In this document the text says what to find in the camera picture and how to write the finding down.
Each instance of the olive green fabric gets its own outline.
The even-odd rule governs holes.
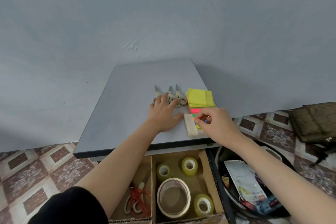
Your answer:
[[[336,137],[336,103],[305,105],[289,112],[289,119],[300,141],[325,142]]]

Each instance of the person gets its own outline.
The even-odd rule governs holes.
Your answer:
[[[178,100],[168,105],[167,95],[150,105],[148,119],[134,133],[76,186],[53,195],[28,223],[108,223],[153,139],[183,119],[183,113],[173,116]],[[296,221],[336,223],[336,201],[240,133],[225,109],[203,108],[195,121],[213,141],[240,155]]]

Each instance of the masking tape roll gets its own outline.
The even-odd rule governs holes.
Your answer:
[[[194,176],[197,172],[198,163],[196,159],[187,157],[182,160],[182,172],[185,176]]]
[[[162,203],[164,201],[164,197],[165,197],[165,192],[172,187],[178,187],[180,188],[184,193],[185,193],[185,198],[186,198],[186,202],[185,202],[185,206],[183,207],[183,209],[177,213],[167,213],[163,210],[162,208]],[[184,216],[189,208],[190,208],[190,204],[191,204],[191,194],[190,194],[190,190],[187,186],[187,184],[182,181],[181,179],[178,178],[169,178],[166,179],[159,187],[159,189],[157,190],[157,206],[159,207],[161,213],[170,218],[170,219],[178,219],[182,216]]]
[[[161,182],[171,177],[169,166],[161,163],[156,169],[157,179]]]
[[[194,200],[194,209],[198,217],[213,214],[214,208],[212,199],[206,194],[199,194]]]

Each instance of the white tabletop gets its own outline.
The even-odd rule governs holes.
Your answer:
[[[107,155],[147,118],[156,97],[155,85],[162,92],[178,84],[185,96],[188,88],[207,90],[193,62],[188,59],[116,66],[74,151],[78,158]],[[175,113],[188,113],[176,108]],[[149,150],[208,143],[209,139],[189,139],[184,121],[174,129],[159,133]]]

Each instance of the wall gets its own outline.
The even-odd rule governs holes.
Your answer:
[[[0,152],[77,141],[120,63],[191,57],[232,116],[335,101],[335,1],[0,0]]]

